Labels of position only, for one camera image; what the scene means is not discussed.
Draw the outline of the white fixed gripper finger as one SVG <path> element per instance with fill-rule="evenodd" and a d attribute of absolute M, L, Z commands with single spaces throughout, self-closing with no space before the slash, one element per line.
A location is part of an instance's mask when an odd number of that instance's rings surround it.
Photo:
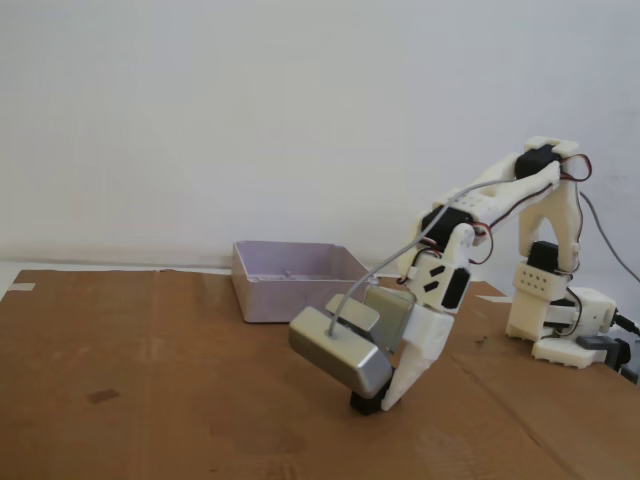
<path fill-rule="evenodd" d="M 437 358 L 438 354 L 435 351 L 406 344 L 391 383 L 381 401 L 381 409 L 390 410 Z"/>

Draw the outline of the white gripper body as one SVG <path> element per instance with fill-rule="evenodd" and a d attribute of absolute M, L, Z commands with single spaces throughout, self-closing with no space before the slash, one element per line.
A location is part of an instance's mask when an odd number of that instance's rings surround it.
<path fill-rule="evenodd" d="M 406 346 L 416 350 L 421 358 L 438 358 L 452 327 L 452 315 L 415 305 L 402 338 Z"/>

